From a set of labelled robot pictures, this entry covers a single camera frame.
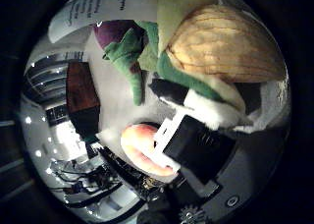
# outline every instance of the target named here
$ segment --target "white surface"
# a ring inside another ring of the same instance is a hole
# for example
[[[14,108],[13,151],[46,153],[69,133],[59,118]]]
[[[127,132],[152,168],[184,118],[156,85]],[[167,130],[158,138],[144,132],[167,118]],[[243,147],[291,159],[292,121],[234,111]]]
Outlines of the white surface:
[[[127,79],[109,61],[102,59],[103,50],[96,42],[94,33],[86,44],[85,52],[90,57],[89,67],[101,103],[97,136],[102,145],[107,146],[117,156],[135,167],[121,147],[122,131],[129,125],[141,122],[154,122],[161,125],[166,117],[172,118],[175,112],[160,102],[147,86],[151,83],[151,74],[148,75],[145,83],[144,103],[135,106]],[[159,177],[142,172],[164,182],[169,182],[175,177]]]

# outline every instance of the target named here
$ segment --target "gear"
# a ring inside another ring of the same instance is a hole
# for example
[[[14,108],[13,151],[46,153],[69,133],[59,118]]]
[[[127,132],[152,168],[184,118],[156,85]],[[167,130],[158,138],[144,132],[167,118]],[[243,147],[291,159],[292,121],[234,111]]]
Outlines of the gear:
[[[207,219],[204,210],[193,205],[182,208],[179,217],[181,224],[205,224]]]

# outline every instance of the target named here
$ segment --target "green plush leaf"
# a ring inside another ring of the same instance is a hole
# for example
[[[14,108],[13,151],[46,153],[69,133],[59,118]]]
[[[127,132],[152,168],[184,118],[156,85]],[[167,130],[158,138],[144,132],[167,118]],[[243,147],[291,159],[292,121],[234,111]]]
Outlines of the green plush leaf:
[[[140,105],[142,101],[142,77],[137,59],[142,51],[141,41],[135,31],[129,29],[121,42],[112,42],[104,48],[104,59],[110,60],[129,81],[133,93],[133,102]]]
[[[153,53],[151,45],[146,45],[138,58],[140,69],[149,72],[157,72],[157,61],[157,55]]]

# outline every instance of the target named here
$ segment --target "white paper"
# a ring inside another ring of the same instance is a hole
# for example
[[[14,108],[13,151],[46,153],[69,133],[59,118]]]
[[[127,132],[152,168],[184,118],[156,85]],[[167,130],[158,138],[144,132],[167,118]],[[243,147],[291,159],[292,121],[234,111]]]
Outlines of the white paper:
[[[111,20],[156,22],[157,0],[71,0],[53,18],[48,35],[54,43],[79,28]]]

